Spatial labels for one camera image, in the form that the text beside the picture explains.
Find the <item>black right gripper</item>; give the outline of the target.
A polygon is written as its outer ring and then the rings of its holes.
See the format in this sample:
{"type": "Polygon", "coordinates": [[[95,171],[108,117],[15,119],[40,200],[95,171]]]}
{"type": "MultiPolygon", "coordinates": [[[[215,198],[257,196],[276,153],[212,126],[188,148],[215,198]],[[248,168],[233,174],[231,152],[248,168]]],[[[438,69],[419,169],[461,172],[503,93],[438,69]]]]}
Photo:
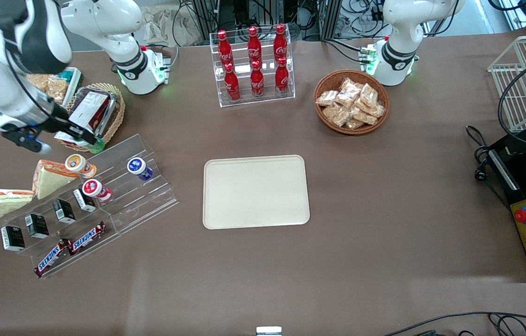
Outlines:
{"type": "Polygon", "coordinates": [[[87,141],[97,140],[90,130],[69,121],[67,111],[58,104],[31,104],[30,134],[37,137],[41,132],[60,132],[60,141],[69,145],[92,146],[87,141]]]}

